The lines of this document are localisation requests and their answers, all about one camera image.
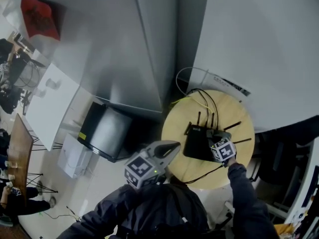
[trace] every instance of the white table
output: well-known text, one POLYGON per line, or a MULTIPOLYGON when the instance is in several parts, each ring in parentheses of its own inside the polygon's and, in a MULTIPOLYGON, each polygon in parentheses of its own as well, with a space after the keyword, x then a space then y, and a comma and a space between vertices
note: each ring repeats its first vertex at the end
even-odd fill
POLYGON ((42 97, 32 97, 25 117, 45 148, 51 150, 63 118, 79 89, 79 84, 55 65, 50 64, 38 89, 44 94, 42 97), (55 89, 46 86, 49 79, 57 84, 55 89))

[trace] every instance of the sleeve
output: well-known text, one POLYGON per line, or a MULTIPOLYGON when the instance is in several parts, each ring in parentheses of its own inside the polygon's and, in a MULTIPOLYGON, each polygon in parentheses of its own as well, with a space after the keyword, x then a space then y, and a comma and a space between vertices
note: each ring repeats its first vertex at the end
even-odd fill
POLYGON ((235 238, 279 238, 269 219, 266 204, 257 198, 251 182, 246 177, 246 168, 238 163, 231 165, 228 178, 233 190, 235 238))
POLYGON ((135 206, 136 192, 125 185, 111 193, 98 203, 94 211, 82 217, 81 222, 74 223, 58 239, 104 239, 113 233, 117 224, 123 222, 135 206))

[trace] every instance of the white box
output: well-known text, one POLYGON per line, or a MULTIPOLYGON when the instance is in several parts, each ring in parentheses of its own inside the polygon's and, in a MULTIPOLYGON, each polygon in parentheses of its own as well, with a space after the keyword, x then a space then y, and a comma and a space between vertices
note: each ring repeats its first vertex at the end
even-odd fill
POLYGON ((84 173, 91 155, 90 149, 67 134, 60 152, 58 166, 71 178, 77 178, 84 173))

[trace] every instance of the person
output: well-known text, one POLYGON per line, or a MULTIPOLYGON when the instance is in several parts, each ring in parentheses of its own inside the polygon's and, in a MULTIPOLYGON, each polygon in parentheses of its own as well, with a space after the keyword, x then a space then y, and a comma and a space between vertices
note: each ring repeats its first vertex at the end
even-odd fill
POLYGON ((7 156, 11 135, 3 128, 0 128, 0 155, 7 156))
MULTIPOLYGON (((233 190, 235 238, 278 238, 267 206, 257 199, 246 169, 235 158, 228 161, 233 190)), ((206 211, 198 196, 185 184, 149 185, 134 190, 125 185, 103 199, 58 239, 221 238, 208 233, 206 211)))
POLYGON ((3 214, 11 218, 15 218, 19 215, 40 213, 53 208, 56 204, 54 197, 51 197, 49 202, 31 200, 31 198, 41 194, 41 190, 38 190, 37 188, 26 188, 26 203, 22 195, 16 196, 12 194, 11 188, 8 187, 3 180, 0 183, 0 190, 2 190, 0 200, 0 217, 3 214))

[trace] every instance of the label sticker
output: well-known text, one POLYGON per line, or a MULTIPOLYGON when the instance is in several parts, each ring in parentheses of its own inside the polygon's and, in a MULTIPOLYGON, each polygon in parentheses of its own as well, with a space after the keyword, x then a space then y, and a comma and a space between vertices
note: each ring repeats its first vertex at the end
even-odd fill
POLYGON ((79 137, 83 140, 85 140, 86 135, 84 133, 79 132, 79 137))

